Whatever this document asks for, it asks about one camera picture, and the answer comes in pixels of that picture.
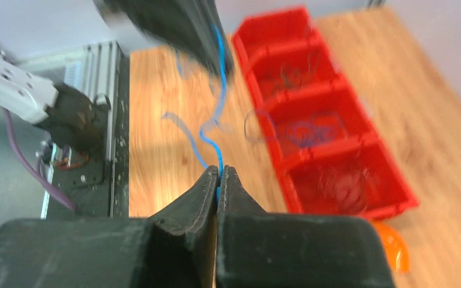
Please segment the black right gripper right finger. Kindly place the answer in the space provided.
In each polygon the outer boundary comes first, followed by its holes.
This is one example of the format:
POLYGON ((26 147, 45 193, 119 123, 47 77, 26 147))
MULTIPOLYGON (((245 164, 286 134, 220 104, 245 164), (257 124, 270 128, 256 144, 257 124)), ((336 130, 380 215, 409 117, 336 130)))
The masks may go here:
POLYGON ((358 217, 267 212, 223 169, 217 287, 394 287, 378 234, 358 217))

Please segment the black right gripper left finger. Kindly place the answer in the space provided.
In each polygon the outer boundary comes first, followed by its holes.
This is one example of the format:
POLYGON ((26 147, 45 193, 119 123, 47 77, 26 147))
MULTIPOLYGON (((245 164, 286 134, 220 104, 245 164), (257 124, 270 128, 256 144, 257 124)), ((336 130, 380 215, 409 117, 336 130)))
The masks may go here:
POLYGON ((148 218, 18 219, 0 227, 0 287, 211 287, 211 166, 148 218))

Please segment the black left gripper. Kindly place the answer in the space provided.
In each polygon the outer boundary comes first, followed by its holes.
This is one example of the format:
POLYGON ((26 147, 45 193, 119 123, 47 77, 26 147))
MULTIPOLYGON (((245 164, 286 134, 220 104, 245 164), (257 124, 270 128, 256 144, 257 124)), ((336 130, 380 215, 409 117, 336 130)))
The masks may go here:
POLYGON ((114 0, 94 1, 110 26, 128 18, 143 34, 162 41, 215 75, 230 78, 235 66, 214 1, 114 0))

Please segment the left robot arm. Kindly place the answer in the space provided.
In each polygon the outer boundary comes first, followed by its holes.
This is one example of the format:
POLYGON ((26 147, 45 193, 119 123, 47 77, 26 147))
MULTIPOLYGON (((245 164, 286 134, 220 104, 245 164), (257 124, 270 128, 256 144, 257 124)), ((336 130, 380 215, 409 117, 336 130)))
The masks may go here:
MULTIPOLYGON (((126 16, 145 35, 196 59, 222 81, 234 60, 214 1, 95 1, 104 16, 126 16)), ((65 83, 31 74, 0 58, 0 106, 48 132, 59 146, 88 152, 104 132, 95 104, 65 83)))

